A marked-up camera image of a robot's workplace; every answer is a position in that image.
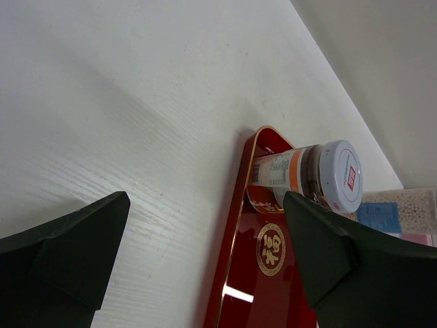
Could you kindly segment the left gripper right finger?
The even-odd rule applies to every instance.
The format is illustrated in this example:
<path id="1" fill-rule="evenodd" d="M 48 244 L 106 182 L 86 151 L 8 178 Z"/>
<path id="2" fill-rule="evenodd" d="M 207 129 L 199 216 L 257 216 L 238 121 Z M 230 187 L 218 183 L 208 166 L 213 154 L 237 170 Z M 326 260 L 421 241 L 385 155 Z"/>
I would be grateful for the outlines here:
<path id="1" fill-rule="evenodd" d="M 436 326 L 436 248 L 361 225 L 294 192 L 283 205 L 320 327 Z"/>

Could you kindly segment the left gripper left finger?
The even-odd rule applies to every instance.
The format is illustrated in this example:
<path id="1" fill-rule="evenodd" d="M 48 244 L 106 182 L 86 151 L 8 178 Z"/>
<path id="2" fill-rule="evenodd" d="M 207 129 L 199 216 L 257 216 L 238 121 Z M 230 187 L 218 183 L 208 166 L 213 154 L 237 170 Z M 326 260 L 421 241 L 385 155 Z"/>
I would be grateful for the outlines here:
<path id="1" fill-rule="evenodd" d="M 90 327 L 130 209 L 124 191 L 1 239 L 2 327 Z"/>

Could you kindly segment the pink cap seasoning bottle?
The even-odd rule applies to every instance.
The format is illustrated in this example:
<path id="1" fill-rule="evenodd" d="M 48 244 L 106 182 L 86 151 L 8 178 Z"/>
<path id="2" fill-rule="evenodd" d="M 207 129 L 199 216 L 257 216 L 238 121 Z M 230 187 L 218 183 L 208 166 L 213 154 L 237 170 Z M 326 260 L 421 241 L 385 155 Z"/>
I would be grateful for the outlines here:
<path id="1" fill-rule="evenodd" d="M 434 246 L 433 236 L 429 234 L 400 234 L 399 238 L 412 243 Z"/>

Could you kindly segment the orange label spice jar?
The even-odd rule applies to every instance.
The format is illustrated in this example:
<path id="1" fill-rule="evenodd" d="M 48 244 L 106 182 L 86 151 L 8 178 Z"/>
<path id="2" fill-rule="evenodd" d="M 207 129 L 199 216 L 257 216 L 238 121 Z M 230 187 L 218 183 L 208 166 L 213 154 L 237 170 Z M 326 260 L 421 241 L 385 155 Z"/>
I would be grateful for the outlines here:
<path id="1" fill-rule="evenodd" d="M 282 213 L 288 191 L 335 213 L 356 211 L 363 198 L 363 176 L 352 144 L 332 141 L 253 159 L 246 194 L 257 212 Z"/>

